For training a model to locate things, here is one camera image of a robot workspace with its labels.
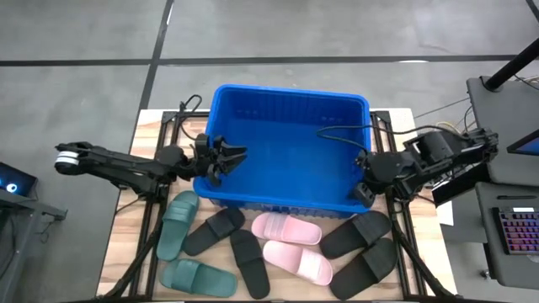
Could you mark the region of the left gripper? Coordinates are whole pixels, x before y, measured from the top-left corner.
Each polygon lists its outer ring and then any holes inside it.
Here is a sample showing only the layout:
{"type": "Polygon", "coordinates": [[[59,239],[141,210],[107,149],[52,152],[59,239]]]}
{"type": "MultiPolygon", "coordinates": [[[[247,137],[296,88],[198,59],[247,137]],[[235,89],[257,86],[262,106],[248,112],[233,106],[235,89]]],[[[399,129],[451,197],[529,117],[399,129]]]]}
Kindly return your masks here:
{"type": "Polygon", "coordinates": [[[220,186],[220,175],[229,174],[247,158],[246,146],[230,145],[223,136],[212,140],[208,135],[199,134],[194,148],[194,176],[208,177],[213,186],[220,186]]]}

